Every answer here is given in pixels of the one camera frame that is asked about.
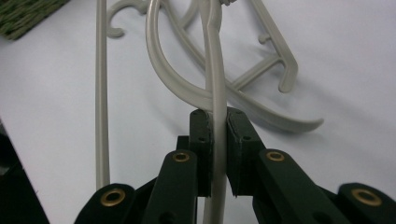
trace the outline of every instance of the white surface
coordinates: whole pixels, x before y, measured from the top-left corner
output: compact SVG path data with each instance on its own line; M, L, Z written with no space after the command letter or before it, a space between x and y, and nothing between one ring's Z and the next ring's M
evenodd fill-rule
M187 3L180 2L182 11ZM291 93L277 91L280 67L246 91L290 116L325 118L306 134L258 123L264 144L289 152L326 189L361 182L396 199L396 3L264 4L300 72ZM0 39L1 120L51 223L73 222L95 191L95 9L95 1L74 0L20 40ZM136 188L158 174L177 136L188 134L193 110L155 75L144 22L135 9L116 15L113 24L127 33L109 39L107 52L111 181ZM203 71L177 43L163 14L160 26L171 64L203 87ZM190 32L202 49L200 22ZM242 74L269 50L257 41L261 33L245 1L223 7L220 35L228 77ZM227 195L224 223L257 223L249 198Z

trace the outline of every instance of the white table surface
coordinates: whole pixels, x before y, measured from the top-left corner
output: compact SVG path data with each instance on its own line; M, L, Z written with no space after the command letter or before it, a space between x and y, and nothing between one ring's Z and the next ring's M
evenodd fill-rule
M179 2L181 12L187 3ZM95 192L95 2L73 0L15 42L0 39L0 116L51 223L71 223ZM111 6L115 0L108 1ZM254 124L267 147L288 152L323 188L361 182L396 199L396 2L276 1L265 5L299 64L292 92L277 91L282 68L247 92L299 119L325 118L312 133L290 134ZM155 177L163 157L187 135L194 109L157 78L145 43L145 16L133 8L108 39L111 182L136 188ZM203 87L164 14L166 56L187 80ZM203 48L196 18L189 32ZM267 48L262 27L239 0L223 7L221 45L232 79ZM224 223L257 223L251 199L227 192Z

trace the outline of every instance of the gray plastic rod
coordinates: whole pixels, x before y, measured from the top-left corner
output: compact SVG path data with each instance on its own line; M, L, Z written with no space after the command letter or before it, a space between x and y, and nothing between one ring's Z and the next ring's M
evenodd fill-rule
M197 9L198 9L198 1L192 0L189 9L187 9L186 14L184 14L184 16L179 20L181 27L183 27L184 29L189 28L189 25L191 24L192 20L197 14L198 11Z
M226 192L227 158L227 98L225 90L224 65L221 53L219 30L221 26L221 4L219 0L199 0L204 41L206 89L213 95L213 168L212 192L205 198L204 223L223 222Z
M106 0L97 0L96 11L96 188L110 183L107 117Z
M268 34L271 36L271 40L274 43L273 44L274 48L277 54L279 54L280 62L285 67L285 72L279 82L279 86L278 86L279 91L281 92L291 91L297 76L298 64L294 59L288 47L288 44L286 43L282 34L277 29L273 19L271 18L270 13L268 12L267 8L264 6L262 0L250 0L250 2L253 5L253 8L256 11L257 15L259 16L262 25L265 27Z

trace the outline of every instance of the brass screw insert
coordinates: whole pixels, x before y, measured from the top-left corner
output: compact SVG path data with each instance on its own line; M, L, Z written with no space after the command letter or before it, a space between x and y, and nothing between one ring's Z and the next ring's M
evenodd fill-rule
M123 189L111 189L102 195L100 202L103 206L111 207L121 203L125 199Z
M173 155L173 159L174 161L183 162L188 161L190 159L190 156L187 153L179 152Z
M285 160L285 156L283 156L281 153L279 152L268 152L266 154L267 158L271 161L283 161Z
M379 206L382 204L382 200L368 189L353 189L352 195L359 202L370 206Z

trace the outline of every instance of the green fabric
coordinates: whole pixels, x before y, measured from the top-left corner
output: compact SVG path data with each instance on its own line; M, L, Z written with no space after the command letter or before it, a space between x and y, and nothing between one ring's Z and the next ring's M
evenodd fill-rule
M0 35L18 39L69 0L0 0Z

